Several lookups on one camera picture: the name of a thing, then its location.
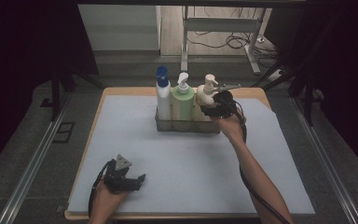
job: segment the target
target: aluminum rail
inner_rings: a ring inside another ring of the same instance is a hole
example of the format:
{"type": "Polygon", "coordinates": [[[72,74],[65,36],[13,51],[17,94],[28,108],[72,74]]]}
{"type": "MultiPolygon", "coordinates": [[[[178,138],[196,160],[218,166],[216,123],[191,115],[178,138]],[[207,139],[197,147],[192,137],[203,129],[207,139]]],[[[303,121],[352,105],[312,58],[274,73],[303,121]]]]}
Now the aluminum rail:
{"type": "Polygon", "coordinates": [[[336,169],[334,168],[333,163],[330,161],[324,146],[321,143],[321,140],[318,137],[318,134],[315,132],[313,127],[309,126],[306,119],[303,116],[303,109],[301,103],[298,99],[291,98],[292,104],[296,108],[296,113],[303,125],[307,136],[310,138],[312,142],[312,146],[315,149],[316,155],[321,162],[321,165],[324,169],[324,172],[329,180],[334,192],[336,193],[341,206],[347,215],[348,221],[351,224],[358,224],[358,211],[356,209],[356,205],[351,198],[347,188],[342,183],[341,179],[339,178],[336,169]]]}
{"type": "Polygon", "coordinates": [[[19,213],[21,205],[25,200],[25,196],[34,181],[34,177],[36,176],[43,159],[45,159],[54,134],[57,132],[62,118],[66,113],[70,99],[71,93],[66,93],[62,100],[61,111],[57,115],[57,118],[49,124],[42,141],[34,152],[34,155],[30,159],[27,168],[22,173],[16,188],[13,190],[10,198],[8,199],[7,204],[0,215],[0,223],[13,223],[16,215],[19,213]]]}

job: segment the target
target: green bottle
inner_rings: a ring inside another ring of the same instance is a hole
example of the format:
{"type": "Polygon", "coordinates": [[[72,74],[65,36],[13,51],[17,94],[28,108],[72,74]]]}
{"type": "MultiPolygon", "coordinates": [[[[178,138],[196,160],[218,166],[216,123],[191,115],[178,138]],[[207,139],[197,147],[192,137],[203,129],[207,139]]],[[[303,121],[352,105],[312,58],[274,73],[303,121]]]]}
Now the green bottle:
{"type": "Polygon", "coordinates": [[[194,90],[187,85],[188,73],[181,73],[178,85],[171,90],[172,125],[176,131],[185,132],[193,119],[194,90]]]}

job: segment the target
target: lotion bottle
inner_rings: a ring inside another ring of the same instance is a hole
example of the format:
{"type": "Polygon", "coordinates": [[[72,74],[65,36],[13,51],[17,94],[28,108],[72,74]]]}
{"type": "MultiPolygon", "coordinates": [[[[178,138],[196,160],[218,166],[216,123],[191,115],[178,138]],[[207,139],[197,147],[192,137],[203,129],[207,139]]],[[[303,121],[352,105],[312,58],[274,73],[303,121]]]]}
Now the lotion bottle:
{"type": "Polygon", "coordinates": [[[181,73],[178,79],[178,85],[171,91],[172,100],[172,125],[177,131],[185,132],[191,127],[190,122],[176,122],[175,120],[192,120],[194,90],[186,83],[188,73],[181,73]]]}
{"type": "Polygon", "coordinates": [[[171,127],[171,123],[165,121],[171,120],[171,82],[168,80],[167,73],[165,66],[160,66],[156,73],[158,124],[159,128],[164,131],[169,130],[171,127]]]}
{"type": "Polygon", "coordinates": [[[218,84],[214,80],[214,75],[206,75],[205,76],[205,85],[200,85],[197,88],[197,94],[196,94],[196,107],[194,111],[194,119],[197,121],[211,121],[211,119],[208,116],[205,116],[201,109],[201,105],[206,105],[210,107],[215,107],[216,103],[213,100],[213,96],[216,94],[216,91],[214,90],[213,84],[218,84]]]}
{"type": "Polygon", "coordinates": [[[210,107],[215,107],[216,103],[214,102],[213,96],[216,94],[214,90],[213,84],[218,84],[214,80],[214,75],[206,75],[205,76],[205,85],[200,85],[197,88],[196,93],[196,103],[194,108],[194,120],[198,121],[197,126],[200,130],[205,133],[209,133],[213,130],[213,125],[209,116],[205,116],[204,113],[201,111],[200,106],[206,105],[210,107]]]}

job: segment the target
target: bottle cap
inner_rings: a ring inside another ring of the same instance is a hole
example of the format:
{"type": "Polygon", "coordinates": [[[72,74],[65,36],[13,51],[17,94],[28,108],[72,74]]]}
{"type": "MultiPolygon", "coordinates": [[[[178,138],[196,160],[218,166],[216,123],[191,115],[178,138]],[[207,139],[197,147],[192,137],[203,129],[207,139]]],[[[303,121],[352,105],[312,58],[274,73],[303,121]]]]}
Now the bottle cap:
{"type": "Polygon", "coordinates": [[[156,77],[157,77],[157,83],[160,87],[166,87],[169,84],[169,80],[167,77],[168,70],[165,66],[160,66],[157,69],[156,77]]]}
{"type": "Polygon", "coordinates": [[[179,79],[178,79],[178,84],[179,84],[179,87],[178,87],[178,91],[182,94],[186,94],[188,93],[188,85],[186,83],[188,79],[188,73],[181,73],[179,74],[179,79]]]}
{"type": "Polygon", "coordinates": [[[214,80],[214,75],[208,74],[205,76],[205,86],[203,91],[205,92],[205,94],[211,95],[214,91],[214,86],[213,84],[218,84],[215,80],[214,80]]]}

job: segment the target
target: hand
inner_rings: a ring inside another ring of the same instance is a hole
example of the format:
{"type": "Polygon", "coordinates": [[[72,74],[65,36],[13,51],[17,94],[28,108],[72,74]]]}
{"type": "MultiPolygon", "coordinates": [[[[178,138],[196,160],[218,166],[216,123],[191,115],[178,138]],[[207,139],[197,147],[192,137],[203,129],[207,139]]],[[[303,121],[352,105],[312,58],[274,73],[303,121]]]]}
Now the hand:
{"type": "Polygon", "coordinates": [[[91,217],[89,223],[98,224],[105,223],[111,217],[121,202],[129,195],[129,192],[121,192],[113,194],[109,188],[103,183],[103,178],[95,190],[95,197],[92,206],[91,217]]]}
{"type": "MultiPolygon", "coordinates": [[[[238,109],[238,113],[245,118],[242,111],[238,109]]],[[[242,139],[242,127],[240,125],[240,120],[234,114],[228,118],[213,118],[211,117],[212,122],[219,125],[222,133],[228,138],[228,140],[237,139],[238,137],[242,139]]]]}

